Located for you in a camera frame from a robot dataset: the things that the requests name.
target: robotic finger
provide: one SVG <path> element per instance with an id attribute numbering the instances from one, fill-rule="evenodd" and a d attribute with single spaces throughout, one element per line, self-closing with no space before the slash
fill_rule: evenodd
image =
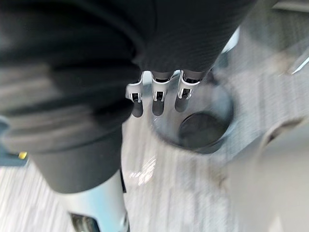
<path id="1" fill-rule="evenodd" d="M 164 111 L 164 100 L 168 92 L 169 82 L 174 72 L 152 71 L 153 105 L 152 111 L 156 116 L 160 116 Z"/>
<path id="2" fill-rule="evenodd" d="M 190 70 L 181 70 L 177 97 L 175 100 L 175 110 L 179 113 L 186 110 L 189 99 L 193 93 L 193 90 L 205 77 L 206 72 L 194 72 Z"/>
<path id="3" fill-rule="evenodd" d="M 126 87 L 126 98 L 130 99 L 134 103 L 132 110 L 132 115 L 134 117 L 141 117 L 143 115 L 144 110 L 143 110 L 142 94 L 143 94 L 143 81 L 141 75 L 138 82 L 128 84 Z"/>

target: gray carpet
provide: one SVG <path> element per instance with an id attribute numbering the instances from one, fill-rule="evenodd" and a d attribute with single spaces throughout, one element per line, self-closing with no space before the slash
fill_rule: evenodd
<path id="1" fill-rule="evenodd" d="M 147 97 L 143 117 L 124 125 L 125 201 L 132 232 L 242 231 L 218 187 L 220 168 L 274 123 L 309 113 L 309 65 L 293 76 L 285 74 L 309 47 L 309 14 L 271 10 L 274 2 L 256 5 L 228 54 L 228 66 L 218 71 L 239 99 L 237 127 L 219 151 L 198 156 L 161 142 L 150 127 Z M 32 163 L 0 168 L 0 199 L 1 232 L 73 231 Z"/>

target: robotic hand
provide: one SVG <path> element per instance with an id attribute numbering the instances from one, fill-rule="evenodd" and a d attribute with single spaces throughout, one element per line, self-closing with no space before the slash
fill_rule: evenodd
<path id="1" fill-rule="evenodd" d="M 142 114 L 140 73 L 164 110 L 174 70 L 183 111 L 253 0 L 2 0 L 0 114 L 12 153 L 26 151 L 77 232 L 127 232 L 122 123 Z"/>

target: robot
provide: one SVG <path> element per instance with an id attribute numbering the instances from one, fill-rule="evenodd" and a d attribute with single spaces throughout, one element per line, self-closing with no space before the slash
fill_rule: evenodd
<path id="1" fill-rule="evenodd" d="M 160 116 L 181 70 L 175 110 L 186 110 L 254 2 L 1 1 L 2 142 L 27 152 L 77 232 L 130 231 L 121 125 L 142 115 L 141 72 Z"/>

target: yellow object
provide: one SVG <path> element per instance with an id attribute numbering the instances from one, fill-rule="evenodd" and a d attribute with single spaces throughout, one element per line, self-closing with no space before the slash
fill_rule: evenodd
<path id="1" fill-rule="evenodd" d="M 27 152 L 26 152 L 26 151 L 19 152 L 18 157 L 19 157 L 21 160 L 25 159 L 26 156 L 27 156 Z"/>

